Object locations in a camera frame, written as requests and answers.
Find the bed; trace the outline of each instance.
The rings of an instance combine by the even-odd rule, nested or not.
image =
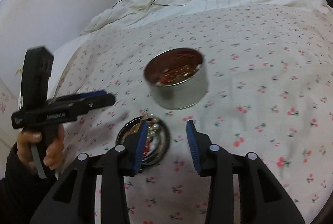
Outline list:
[[[119,0],[55,52],[51,94],[105,89],[117,98],[66,125],[63,169],[81,152],[105,153],[127,121],[153,113],[172,142],[160,165],[125,179],[131,223],[203,223],[210,180],[196,176],[184,138],[192,119],[229,152],[256,152],[311,223],[333,188],[331,7],[325,0],[151,2]],[[153,101],[142,73],[177,47],[205,55],[210,85],[195,106],[170,111]],[[96,223],[99,195],[97,186]],[[236,182],[234,195],[239,202]]]

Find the silver container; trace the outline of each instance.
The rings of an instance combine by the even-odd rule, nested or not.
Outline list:
[[[201,65],[200,69],[188,79],[172,85],[159,85],[159,77],[170,69],[179,66]],[[151,95],[162,107],[179,110],[199,102],[207,92],[208,80],[204,56],[195,49],[177,48],[166,51],[153,58],[144,69]]]

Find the person's arm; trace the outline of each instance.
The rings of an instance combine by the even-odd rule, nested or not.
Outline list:
[[[64,129],[59,127],[58,139],[48,147],[44,163],[50,169],[61,164]],[[40,179],[29,144],[41,141],[40,133],[21,132],[7,158],[5,178],[0,181],[0,222],[28,224],[56,178]]]

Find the fingernail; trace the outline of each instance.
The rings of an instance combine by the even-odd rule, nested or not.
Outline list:
[[[36,133],[32,135],[34,139],[40,139],[41,133]]]

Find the human hand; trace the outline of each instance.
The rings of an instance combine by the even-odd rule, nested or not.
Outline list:
[[[62,160],[62,151],[64,149],[65,130],[62,125],[58,127],[58,137],[47,148],[44,158],[45,166],[51,170],[59,167]],[[17,137],[17,157],[31,171],[35,172],[36,165],[30,151],[30,143],[39,143],[42,140],[42,134],[39,132],[22,131]]]

